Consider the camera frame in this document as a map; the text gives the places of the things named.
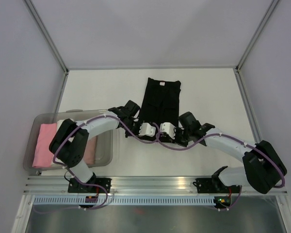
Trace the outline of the black t-shirt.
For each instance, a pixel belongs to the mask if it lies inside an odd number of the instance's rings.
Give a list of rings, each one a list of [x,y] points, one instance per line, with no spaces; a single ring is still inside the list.
[[[158,126],[169,122],[178,126],[180,87],[180,81],[167,82],[148,78],[138,122],[154,122]]]

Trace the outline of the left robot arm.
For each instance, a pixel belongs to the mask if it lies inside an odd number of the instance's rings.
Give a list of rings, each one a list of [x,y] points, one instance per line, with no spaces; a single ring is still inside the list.
[[[113,107],[103,114],[84,121],[65,119],[49,145],[53,162],[63,165],[72,175],[70,193],[100,193],[107,188],[98,184],[96,175],[85,162],[90,140],[108,131],[123,128],[133,131],[140,107],[129,100],[124,106]]]

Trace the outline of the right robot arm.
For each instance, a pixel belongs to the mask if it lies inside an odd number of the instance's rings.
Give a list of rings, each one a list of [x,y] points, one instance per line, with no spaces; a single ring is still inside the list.
[[[183,147],[189,142],[220,150],[242,162],[242,167],[223,166],[211,176],[214,190],[222,192],[230,186],[250,186],[267,194],[273,188],[285,186],[287,169],[268,141],[248,142],[224,133],[212,124],[200,122],[191,112],[179,118],[181,126],[161,125],[161,131]]]

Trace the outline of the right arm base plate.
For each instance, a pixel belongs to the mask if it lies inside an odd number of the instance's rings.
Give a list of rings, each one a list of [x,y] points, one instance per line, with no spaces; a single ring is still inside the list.
[[[198,194],[236,194],[240,192],[240,186],[226,186],[220,180],[212,178],[196,178],[193,181]]]

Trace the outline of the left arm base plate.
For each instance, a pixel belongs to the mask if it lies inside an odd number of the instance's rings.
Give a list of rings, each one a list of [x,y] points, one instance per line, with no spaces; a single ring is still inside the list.
[[[111,178],[96,178],[95,181],[91,181],[92,185],[84,185],[79,183],[75,178],[69,180],[68,193],[104,193],[102,187],[107,193],[110,192]]]

